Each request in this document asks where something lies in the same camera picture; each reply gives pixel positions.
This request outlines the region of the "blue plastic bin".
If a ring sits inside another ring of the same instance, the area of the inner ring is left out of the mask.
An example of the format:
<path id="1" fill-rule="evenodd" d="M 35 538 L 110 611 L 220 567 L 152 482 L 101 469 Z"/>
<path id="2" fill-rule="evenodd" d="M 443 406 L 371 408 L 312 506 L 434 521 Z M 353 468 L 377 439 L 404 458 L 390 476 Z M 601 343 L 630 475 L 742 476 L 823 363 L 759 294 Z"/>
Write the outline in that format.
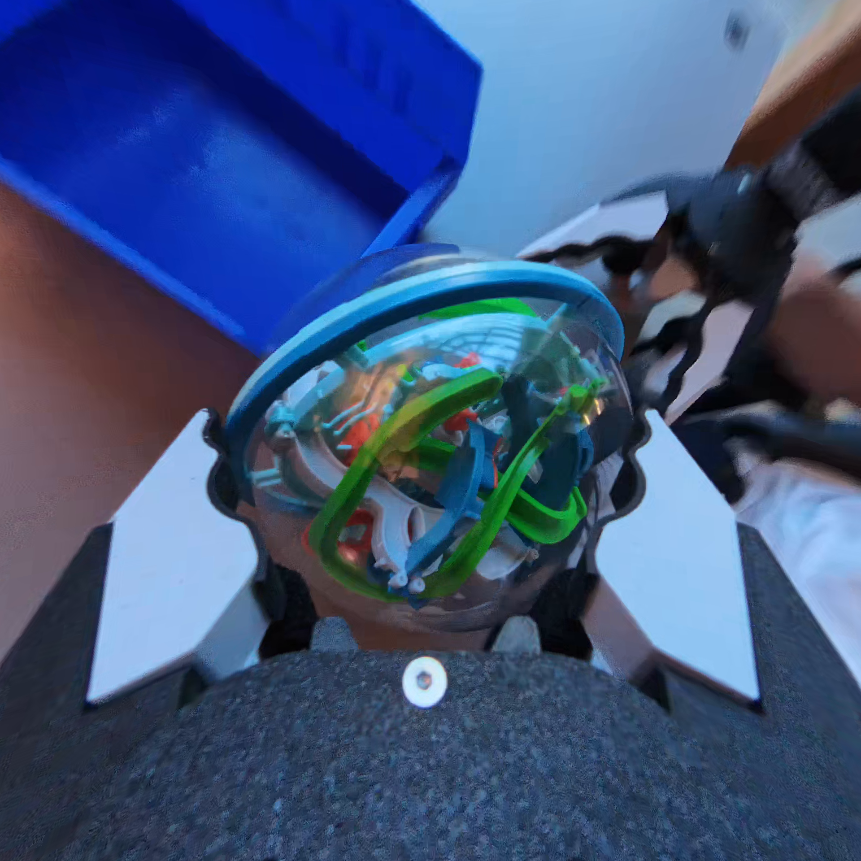
<path id="1" fill-rule="evenodd" d="M 262 354 L 423 230 L 482 72 L 412 2 L 3 1 L 2 180 Z"/>

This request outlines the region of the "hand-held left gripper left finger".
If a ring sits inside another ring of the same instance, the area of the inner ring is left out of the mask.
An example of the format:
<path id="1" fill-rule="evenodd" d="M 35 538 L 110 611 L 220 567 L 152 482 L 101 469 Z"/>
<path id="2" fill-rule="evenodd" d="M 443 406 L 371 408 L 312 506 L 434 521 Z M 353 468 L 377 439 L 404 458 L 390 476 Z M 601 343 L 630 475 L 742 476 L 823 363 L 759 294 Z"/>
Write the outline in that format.
<path id="1" fill-rule="evenodd" d="M 105 704 L 184 669 L 205 683 L 259 661 L 268 554 L 216 491 L 218 416 L 200 410 L 113 514 L 86 692 Z"/>

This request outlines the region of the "person's white shirt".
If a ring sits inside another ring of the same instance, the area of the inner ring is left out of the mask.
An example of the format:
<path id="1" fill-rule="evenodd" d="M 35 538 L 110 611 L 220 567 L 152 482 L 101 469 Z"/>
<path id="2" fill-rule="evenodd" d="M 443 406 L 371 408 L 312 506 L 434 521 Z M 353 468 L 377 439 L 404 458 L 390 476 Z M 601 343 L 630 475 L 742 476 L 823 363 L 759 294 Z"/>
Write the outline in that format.
<path id="1" fill-rule="evenodd" d="M 795 460 L 740 460 L 739 522 L 756 529 L 860 682 L 860 484 Z"/>

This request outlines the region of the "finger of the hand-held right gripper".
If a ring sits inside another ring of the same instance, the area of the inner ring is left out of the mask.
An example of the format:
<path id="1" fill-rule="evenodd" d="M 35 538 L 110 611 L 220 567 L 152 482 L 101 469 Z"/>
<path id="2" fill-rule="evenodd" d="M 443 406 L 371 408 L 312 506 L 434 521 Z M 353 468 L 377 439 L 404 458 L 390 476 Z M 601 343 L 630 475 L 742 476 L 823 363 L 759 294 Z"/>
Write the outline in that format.
<path id="1" fill-rule="evenodd" d="M 664 324 L 631 356 L 631 394 L 644 410 L 676 421 L 724 381 L 744 332 L 744 304 L 708 301 L 689 317 Z"/>
<path id="2" fill-rule="evenodd" d="M 517 259 L 568 271 L 656 271 L 664 262 L 667 194 L 599 202 L 517 253 Z"/>

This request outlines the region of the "clear plastic maze ball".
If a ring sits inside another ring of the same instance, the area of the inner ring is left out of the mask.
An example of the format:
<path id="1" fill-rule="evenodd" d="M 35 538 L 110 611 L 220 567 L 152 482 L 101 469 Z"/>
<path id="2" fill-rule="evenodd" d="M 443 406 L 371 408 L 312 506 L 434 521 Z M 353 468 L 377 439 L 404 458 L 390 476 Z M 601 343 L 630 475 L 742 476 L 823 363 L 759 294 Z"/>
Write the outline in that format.
<path id="1" fill-rule="evenodd" d="M 585 546 L 633 415 L 592 282 L 452 244 L 374 252 L 287 313 L 224 433 L 270 556 L 368 622 L 489 630 Z"/>

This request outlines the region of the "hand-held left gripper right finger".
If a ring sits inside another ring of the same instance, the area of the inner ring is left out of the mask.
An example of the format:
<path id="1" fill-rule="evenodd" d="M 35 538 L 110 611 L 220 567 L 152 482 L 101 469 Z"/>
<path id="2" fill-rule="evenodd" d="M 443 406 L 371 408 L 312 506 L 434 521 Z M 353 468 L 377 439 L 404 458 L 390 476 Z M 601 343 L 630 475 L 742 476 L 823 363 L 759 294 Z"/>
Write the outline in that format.
<path id="1" fill-rule="evenodd" d="M 635 496 L 596 525 L 597 585 L 583 626 L 608 670 L 635 685 L 670 670 L 760 701 L 735 514 L 654 410 L 634 446 Z"/>

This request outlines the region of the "person's right hand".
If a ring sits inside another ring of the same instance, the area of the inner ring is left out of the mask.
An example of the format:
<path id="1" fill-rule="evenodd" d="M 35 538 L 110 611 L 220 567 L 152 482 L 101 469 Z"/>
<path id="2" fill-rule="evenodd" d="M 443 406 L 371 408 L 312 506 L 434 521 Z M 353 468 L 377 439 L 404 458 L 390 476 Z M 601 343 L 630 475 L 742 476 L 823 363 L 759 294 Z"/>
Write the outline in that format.
<path id="1" fill-rule="evenodd" d="M 822 404 L 860 406 L 859 291 L 815 257 L 796 260 L 768 332 L 781 371 Z"/>

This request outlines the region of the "brown wooden panel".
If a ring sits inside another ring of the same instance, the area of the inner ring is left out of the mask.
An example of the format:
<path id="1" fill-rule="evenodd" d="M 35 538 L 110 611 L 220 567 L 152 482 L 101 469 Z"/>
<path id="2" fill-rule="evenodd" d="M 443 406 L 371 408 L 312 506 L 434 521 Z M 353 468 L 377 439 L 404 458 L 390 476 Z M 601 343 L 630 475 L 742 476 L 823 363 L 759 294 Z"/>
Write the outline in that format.
<path id="1" fill-rule="evenodd" d="M 837 2 L 769 75 L 726 167 L 761 166 L 860 82 L 860 3 Z"/>

